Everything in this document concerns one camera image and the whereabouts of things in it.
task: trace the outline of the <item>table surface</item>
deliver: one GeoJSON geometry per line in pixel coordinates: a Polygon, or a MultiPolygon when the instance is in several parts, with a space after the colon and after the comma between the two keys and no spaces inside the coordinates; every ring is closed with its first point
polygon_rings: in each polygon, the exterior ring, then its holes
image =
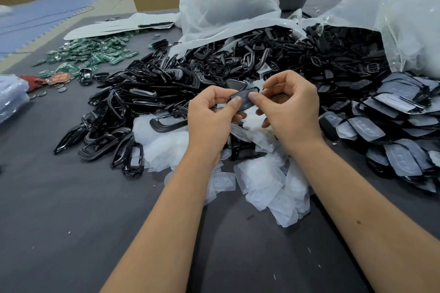
{"type": "MultiPolygon", "coordinates": [[[[82,19],[74,27],[105,18],[82,19]]],[[[177,28],[160,33],[170,42],[181,36],[177,28]]],[[[64,35],[7,73],[44,70],[45,64],[30,64],[62,45],[64,35]]],[[[152,37],[152,32],[136,35],[128,47],[145,56],[152,37]]],[[[131,61],[102,64],[100,71],[119,71],[131,61]]],[[[144,223],[169,172],[145,172],[140,180],[130,180],[110,169],[109,156],[85,163],[75,148],[53,156],[67,130],[91,111],[88,97],[96,92],[96,85],[83,87],[77,81],[66,87],[63,93],[44,89],[46,96],[0,124],[2,293],[97,293],[144,223]]],[[[438,196],[378,178],[342,142],[333,149],[414,221],[440,236],[438,196]]],[[[232,172],[233,165],[226,162],[223,170],[232,172]]],[[[316,196],[311,197],[311,213],[284,229],[270,212],[258,212],[246,202],[239,189],[219,193],[204,208],[188,291],[372,292],[316,196]]]]}

